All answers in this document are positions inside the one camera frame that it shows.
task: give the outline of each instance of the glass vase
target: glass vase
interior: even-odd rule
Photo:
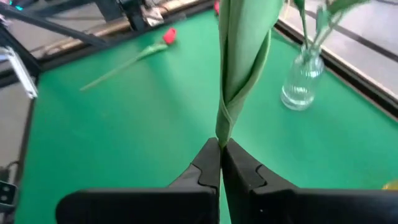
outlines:
[[[292,110],[305,110],[313,102],[325,65],[320,48],[308,50],[303,45],[282,87],[281,100]]]

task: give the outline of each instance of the green leaf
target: green leaf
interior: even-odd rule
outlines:
[[[305,10],[305,0],[294,0],[294,4],[300,13]]]
[[[326,27],[329,23],[330,13],[323,6],[318,6],[317,10],[317,33]]]
[[[369,2],[369,0],[335,0],[328,7],[329,13],[334,16],[338,12],[344,12],[347,9],[357,5]]]
[[[272,29],[283,2],[221,0],[220,3],[221,77],[216,135],[223,149],[246,97],[262,75]]]

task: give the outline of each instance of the flower stem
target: flower stem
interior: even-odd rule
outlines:
[[[304,9],[300,12],[300,17],[301,17],[301,22],[303,24],[305,48],[308,49],[308,32],[307,32],[307,23],[306,23],[306,19],[305,19],[305,10]]]
[[[128,66],[130,66],[131,64],[135,63],[136,61],[151,55],[155,52],[159,52],[162,50],[167,49],[167,44],[165,43],[158,43],[158,44],[154,44],[151,46],[146,47],[141,53],[139,53],[136,57],[128,60],[127,62],[124,62],[122,65],[118,66],[117,68],[114,68],[113,70],[105,73],[104,75],[100,76],[99,78],[97,78],[96,80],[90,82],[89,84],[83,86],[80,88],[80,91],[85,91],[89,88],[92,88],[96,85],[98,85],[99,83],[109,79],[110,77],[112,77],[113,75],[118,74],[120,71],[124,70],[125,68],[127,68]]]
[[[321,47],[322,43],[324,43],[326,38],[328,38],[330,33],[333,31],[333,29],[335,29],[335,27],[338,25],[338,23],[341,21],[342,18],[343,18],[343,13],[339,14],[334,22],[331,21],[330,24],[328,25],[328,28],[321,30],[320,32],[317,32],[310,47],[310,50],[314,50]]]

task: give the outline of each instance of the green table surface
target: green table surface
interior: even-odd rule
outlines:
[[[95,78],[158,41],[166,28],[44,74],[35,102],[16,223],[55,223],[66,194],[92,187],[165,187],[215,136],[218,21],[174,24],[178,41],[108,81]],[[330,72],[314,104],[287,109],[280,91],[299,46],[276,32],[234,139],[282,177],[310,188],[380,189],[398,179],[398,125]],[[224,191],[221,223],[230,223]]]

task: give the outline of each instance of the red rose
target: red rose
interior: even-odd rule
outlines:
[[[216,11],[217,15],[219,14],[220,11],[220,2],[215,2],[214,3],[214,10]]]
[[[164,35],[163,40],[166,44],[172,44],[175,41],[175,36],[177,35],[177,30],[170,28]]]

